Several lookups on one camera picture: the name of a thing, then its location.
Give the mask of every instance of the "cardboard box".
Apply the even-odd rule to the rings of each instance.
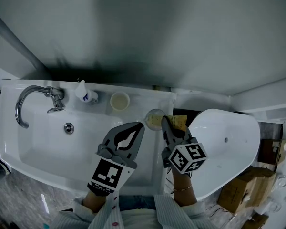
[[[258,162],[271,165],[278,165],[285,160],[286,140],[284,139],[263,139],[261,140],[258,154]]]
[[[254,214],[251,220],[247,220],[244,223],[242,229],[259,229],[265,225],[268,218],[266,215]]]
[[[250,166],[226,184],[218,204],[232,213],[262,204],[271,193],[275,172]]]

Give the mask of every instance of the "soap dispenser bottle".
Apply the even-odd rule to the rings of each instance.
[[[98,102],[97,93],[86,89],[84,80],[75,89],[75,95],[84,103],[95,104]]]

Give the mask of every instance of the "forearm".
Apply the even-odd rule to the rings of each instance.
[[[93,192],[89,191],[87,196],[82,201],[82,205],[91,209],[93,213],[97,213],[106,202],[106,197],[96,196]]]
[[[174,177],[174,189],[181,190],[191,186],[191,179],[187,174],[180,174],[174,167],[172,167],[172,172]],[[174,200],[181,207],[197,202],[192,187],[184,191],[174,190]]]

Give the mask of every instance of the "gray tile floor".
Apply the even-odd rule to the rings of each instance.
[[[261,139],[280,138],[281,128],[282,125],[279,124],[260,123]],[[41,194],[45,196],[49,214],[45,211]],[[204,199],[206,209],[215,205],[206,211],[208,216],[220,208],[216,205],[219,194],[220,190]],[[9,225],[13,221],[21,229],[42,229],[43,223],[50,225],[57,212],[70,208],[72,200],[78,196],[79,194],[48,186],[13,170],[12,174],[0,182],[0,222]],[[226,224],[232,215],[219,210],[210,220],[218,228],[240,229],[252,211],[250,208],[243,210]]]

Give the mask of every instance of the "faucet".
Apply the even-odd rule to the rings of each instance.
[[[47,113],[61,111],[65,108],[65,106],[61,102],[61,100],[65,96],[65,93],[63,90],[57,89],[51,86],[41,87],[41,86],[33,85],[33,86],[27,87],[20,94],[17,100],[17,103],[16,103],[16,107],[15,107],[16,121],[18,122],[19,125],[21,125],[23,128],[26,128],[26,129],[29,128],[29,123],[23,121],[22,116],[21,116],[21,109],[22,109],[24,99],[32,92],[43,93],[46,97],[51,97],[53,104],[54,104],[54,108],[49,109]]]

